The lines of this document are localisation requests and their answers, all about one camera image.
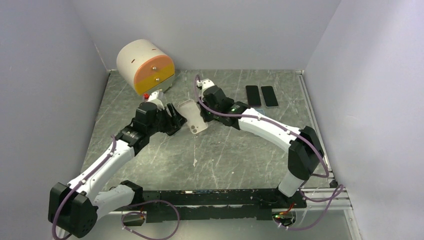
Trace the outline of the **beige phone case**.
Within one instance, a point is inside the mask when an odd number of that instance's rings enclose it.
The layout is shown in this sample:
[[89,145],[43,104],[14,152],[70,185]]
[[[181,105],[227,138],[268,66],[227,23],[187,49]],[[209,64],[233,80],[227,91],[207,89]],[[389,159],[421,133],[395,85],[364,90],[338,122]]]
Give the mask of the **beige phone case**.
[[177,106],[177,111],[187,120],[192,134],[199,134],[208,128],[208,123],[201,116],[201,111],[193,99],[188,99]]

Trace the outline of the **phone with purple frame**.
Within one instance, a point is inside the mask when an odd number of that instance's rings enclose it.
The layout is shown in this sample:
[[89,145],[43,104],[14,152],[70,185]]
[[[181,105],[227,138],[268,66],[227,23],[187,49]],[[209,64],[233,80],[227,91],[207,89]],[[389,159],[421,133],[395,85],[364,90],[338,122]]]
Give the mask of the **phone with purple frame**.
[[246,85],[245,86],[247,104],[250,107],[261,107],[261,97],[259,87],[257,85]]

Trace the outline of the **light blue phone case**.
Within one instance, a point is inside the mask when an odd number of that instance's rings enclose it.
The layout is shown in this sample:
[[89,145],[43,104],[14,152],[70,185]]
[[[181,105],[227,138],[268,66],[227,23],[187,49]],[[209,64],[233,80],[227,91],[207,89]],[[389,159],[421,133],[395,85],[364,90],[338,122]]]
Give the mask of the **light blue phone case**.
[[261,115],[265,115],[265,111],[261,108],[255,108],[255,110],[260,113]]

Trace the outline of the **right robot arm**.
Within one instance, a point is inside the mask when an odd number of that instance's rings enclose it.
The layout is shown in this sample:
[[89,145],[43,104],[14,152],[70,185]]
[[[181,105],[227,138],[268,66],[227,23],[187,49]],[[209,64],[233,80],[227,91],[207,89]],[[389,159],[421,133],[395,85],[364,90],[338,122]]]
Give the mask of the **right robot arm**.
[[195,93],[204,121],[217,121],[252,133],[287,152],[288,172],[274,195],[278,206],[288,207],[298,189],[315,176],[317,166],[324,164],[325,154],[312,127],[292,127],[269,118],[247,104],[227,97],[214,83],[197,83]]

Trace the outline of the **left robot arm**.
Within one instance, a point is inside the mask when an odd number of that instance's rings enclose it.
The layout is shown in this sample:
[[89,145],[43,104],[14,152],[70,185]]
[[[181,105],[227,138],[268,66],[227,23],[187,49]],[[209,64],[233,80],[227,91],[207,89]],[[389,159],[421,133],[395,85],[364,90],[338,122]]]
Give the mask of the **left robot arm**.
[[168,103],[160,108],[157,103],[143,102],[136,109],[135,117],[117,135],[106,151],[83,173],[69,183],[56,183],[49,193],[48,221],[52,224],[52,237],[60,239],[57,228],[70,236],[83,238],[96,222],[108,213],[127,206],[137,210],[143,203],[143,188],[131,181],[124,181],[115,188],[103,192],[110,178],[132,160],[150,142],[152,135],[174,135],[187,122]]

